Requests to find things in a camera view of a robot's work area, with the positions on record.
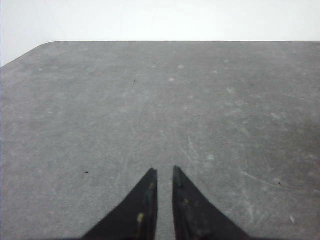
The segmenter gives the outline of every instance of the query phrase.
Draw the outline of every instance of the gray surface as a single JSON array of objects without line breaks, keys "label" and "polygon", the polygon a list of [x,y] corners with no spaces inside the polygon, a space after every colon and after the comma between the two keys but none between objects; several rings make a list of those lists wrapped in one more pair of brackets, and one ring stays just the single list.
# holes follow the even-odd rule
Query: gray surface
[{"label": "gray surface", "polygon": [[174,239],[173,165],[249,234],[320,238],[319,43],[49,43],[1,113],[1,239],[80,237],[150,167]]}]

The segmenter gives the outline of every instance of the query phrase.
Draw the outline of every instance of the worn surface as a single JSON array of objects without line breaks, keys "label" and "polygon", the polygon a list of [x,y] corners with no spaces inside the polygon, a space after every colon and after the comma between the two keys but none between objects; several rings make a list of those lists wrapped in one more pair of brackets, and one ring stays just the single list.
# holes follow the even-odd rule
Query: worn surface
[{"label": "worn surface", "polygon": [[320,44],[54,42],[1,69],[1,239],[80,237],[178,165],[258,237],[320,239]]}]

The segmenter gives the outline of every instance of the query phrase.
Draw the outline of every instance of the white scuff mark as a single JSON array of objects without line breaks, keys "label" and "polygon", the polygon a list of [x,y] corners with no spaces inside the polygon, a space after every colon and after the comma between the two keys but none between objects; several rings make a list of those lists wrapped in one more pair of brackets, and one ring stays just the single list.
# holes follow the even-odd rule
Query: white scuff mark
[{"label": "white scuff mark", "polygon": [[225,102],[224,104],[227,105],[227,106],[233,106],[234,105],[233,102]]},{"label": "white scuff mark", "polygon": [[203,166],[206,168],[206,169],[216,169],[217,167],[213,166],[211,162],[204,162],[203,163]]},{"label": "white scuff mark", "polygon": [[275,114],[275,113],[271,113],[271,116],[274,118],[274,119],[277,119],[277,120],[281,120],[281,116]]},{"label": "white scuff mark", "polygon": [[247,137],[251,137],[251,134],[245,127],[240,128],[240,132],[244,133]]},{"label": "white scuff mark", "polygon": [[134,126],[132,126],[132,127],[131,127],[131,129],[132,129],[132,132],[134,133],[134,135],[137,135],[137,132],[136,132],[135,127],[134,127]]},{"label": "white scuff mark", "polygon": [[239,100],[235,102],[235,105],[237,105],[238,107],[242,107],[243,105],[245,105],[246,103],[243,100]]},{"label": "white scuff mark", "polygon": [[291,222],[292,222],[293,224],[295,224],[295,223],[296,223],[296,219],[295,219],[295,217],[294,217],[294,216],[290,216],[290,220],[291,220]]},{"label": "white scuff mark", "polygon": [[239,113],[241,113],[241,112],[242,112],[241,109],[237,108],[237,109],[235,109],[235,110],[232,110],[232,111],[230,111],[230,112],[227,112],[225,115],[226,115],[226,116],[232,116],[232,115],[235,115],[235,114],[239,114]]},{"label": "white scuff mark", "polygon": [[166,137],[166,135],[165,135],[163,130],[160,130],[160,134],[163,137],[163,140],[167,140],[167,137]]},{"label": "white scuff mark", "polygon": [[241,201],[238,201],[237,204],[233,205],[231,208],[225,211],[225,214],[226,215],[231,214],[240,204],[241,204]]},{"label": "white scuff mark", "polygon": [[311,160],[317,160],[318,159],[317,156],[312,154],[312,153],[308,154],[308,158],[311,159]]},{"label": "white scuff mark", "polygon": [[246,202],[246,204],[248,205],[248,213],[249,213],[249,216],[250,216],[250,223],[252,224],[255,220],[254,218],[254,208],[253,208],[253,205],[250,204],[249,202]]},{"label": "white scuff mark", "polygon": [[128,93],[128,92],[122,93],[122,97],[123,97],[123,98],[126,98],[126,97],[128,97],[129,95],[130,95],[130,93]]},{"label": "white scuff mark", "polygon": [[234,87],[227,87],[226,90],[230,94],[234,94],[236,92],[236,89]]},{"label": "white scuff mark", "polygon": [[213,160],[215,160],[215,156],[213,154],[210,154],[210,155],[206,156],[206,159],[213,161]]}]

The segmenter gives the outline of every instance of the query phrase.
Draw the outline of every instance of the white background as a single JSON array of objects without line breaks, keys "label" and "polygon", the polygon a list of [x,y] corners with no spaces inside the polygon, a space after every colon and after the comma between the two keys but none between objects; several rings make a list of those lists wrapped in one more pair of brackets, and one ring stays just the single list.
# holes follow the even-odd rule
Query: white background
[{"label": "white background", "polygon": [[2,0],[1,65],[54,41],[320,41],[320,0]]}]

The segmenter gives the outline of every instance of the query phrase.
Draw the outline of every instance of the black pointed tip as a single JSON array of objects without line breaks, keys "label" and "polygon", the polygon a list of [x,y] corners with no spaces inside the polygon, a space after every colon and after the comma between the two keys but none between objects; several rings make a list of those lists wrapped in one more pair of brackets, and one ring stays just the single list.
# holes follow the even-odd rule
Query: black pointed tip
[{"label": "black pointed tip", "polygon": [[158,173],[151,168],[126,198],[83,238],[153,240],[157,214]]},{"label": "black pointed tip", "polygon": [[248,235],[212,205],[180,167],[173,168],[176,240],[240,240]]}]

